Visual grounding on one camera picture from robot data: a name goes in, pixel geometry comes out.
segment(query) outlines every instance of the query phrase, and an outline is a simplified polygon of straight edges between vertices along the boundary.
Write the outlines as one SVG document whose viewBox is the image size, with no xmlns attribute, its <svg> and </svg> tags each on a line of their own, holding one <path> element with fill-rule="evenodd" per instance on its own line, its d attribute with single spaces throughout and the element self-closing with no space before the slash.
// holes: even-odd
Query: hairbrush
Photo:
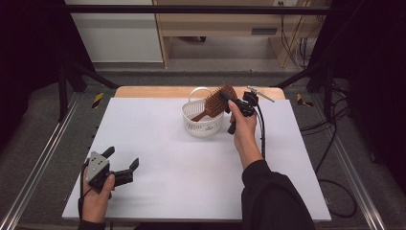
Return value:
<svg viewBox="0 0 406 230">
<path fill-rule="evenodd" d="M 234 90 L 233 86 L 225 84 L 219 87 L 215 90 L 214 93 L 206 98 L 204 111 L 196 117 L 192 118 L 192 121 L 199 122 L 205 116 L 210 116 L 213 118 L 216 117 L 218 114 L 224 112 L 226 108 L 228 108 L 228 99 L 223 97 L 223 94 L 228 95 L 228 97 L 231 99 L 237 98 L 237 93 L 236 90 Z"/>
</svg>

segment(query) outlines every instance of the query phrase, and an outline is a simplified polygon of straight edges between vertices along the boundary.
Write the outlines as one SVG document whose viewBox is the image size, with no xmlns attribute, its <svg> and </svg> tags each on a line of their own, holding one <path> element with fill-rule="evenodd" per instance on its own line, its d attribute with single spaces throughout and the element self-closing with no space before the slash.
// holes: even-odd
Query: aluminum rail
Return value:
<svg viewBox="0 0 406 230">
<path fill-rule="evenodd" d="M 44 174 L 45 172 L 47 165 L 51 160 L 56 150 L 56 147 L 63 136 L 63 133 L 65 132 L 66 127 L 71 121 L 73 114 L 75 113 L 78 107 L 80 99 L 81 94 L 74 93 L 71 102 L 69 104 L 70 109 L 68 111 L 68 114 L 66 115 L 63 121 L 61 121 L 56 125 L 53 134 L 51 135 L 47 145 L 45 146 L 44 150 L 39 156 L 39 159 L 37 160 L 33 170 L 31 171 L 30 176 L 25 182 L 17 198 L 14 200 L 14 203 L 12 204 L 11 208 L 1 220 L 0 222 L 1 230 L 12 230 L 16 227 L 28 202 L 31 199 L 31 196 L 34 193 L 36 186 L 39 183 L 39 180 L 41 179 L 42 174 Z"/>
<path fill-rule="evenodd" d="M 349 12 L 331 7 L 151 6 L 151 5 L 44 5 L 44 9 L 73 13 L 218 13 L 330 15 Z"/>
</svg>

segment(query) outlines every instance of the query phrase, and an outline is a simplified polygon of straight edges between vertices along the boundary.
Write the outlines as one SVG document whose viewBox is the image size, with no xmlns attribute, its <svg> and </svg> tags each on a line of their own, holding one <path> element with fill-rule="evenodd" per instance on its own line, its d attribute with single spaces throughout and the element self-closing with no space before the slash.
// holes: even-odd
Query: brush bristles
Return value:
<svg viewBox="0 0 406 230">
<path fill-rule="evenodd" d="M 226 110 L 228 106 L 228 102 L 226 99 L 221 97 L 220 92 L 227 94 L 232 99 L 237 98 L 236 90 L 234 90 L 233 86 L 229 84 L 225 84 L 222 87 L 215 90 L 215 92 L 206 99 L 205 102 L 205 109 L 209 112 L 209 116 L 215 117 L 224 110 Z"/>
</svg>

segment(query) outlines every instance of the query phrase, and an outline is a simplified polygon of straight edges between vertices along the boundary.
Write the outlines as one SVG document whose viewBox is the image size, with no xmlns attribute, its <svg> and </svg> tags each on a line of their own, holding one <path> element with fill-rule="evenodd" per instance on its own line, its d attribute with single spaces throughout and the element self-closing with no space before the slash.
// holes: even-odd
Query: dark curtain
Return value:
<svg viewBox="0 0 406 230">
<path fill-rule="evenodd" d="M 313 63 L 348 18 L 327 18 Z M 406 1 L 365 0 L 337 44 L 333 77 L 349 81 L 350 108 L 371 152 L 406 194 Z"/>
<path fill-rule="evenodd" d="M 70 13 L 46 11 L 49 3 L 65 4 L 0 1 L 0 148 L 26 111 L 29 95 L 57 82 L 62 63 L 72 60 L 94 71 Z"/>
</svg>

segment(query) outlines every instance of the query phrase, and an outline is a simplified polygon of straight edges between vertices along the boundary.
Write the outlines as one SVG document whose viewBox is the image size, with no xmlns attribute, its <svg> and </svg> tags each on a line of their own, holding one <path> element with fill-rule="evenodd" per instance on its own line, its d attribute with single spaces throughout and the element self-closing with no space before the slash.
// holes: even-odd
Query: black sleeve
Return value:
<svg viewBox="0 0 406 230">
<path fill-rule="evenodd" d="M 271 172 L 266 161 L 242 173 L 242 229 L 315 229 L 301 196 L 286 175 Z"/>
<path fill-rule="evenodd" d="M 105 223 L 89 222 L 83 219 L 80 220 L 78 227 L 78 230 L 104 230 L 104 229 Z"/>
</svg>

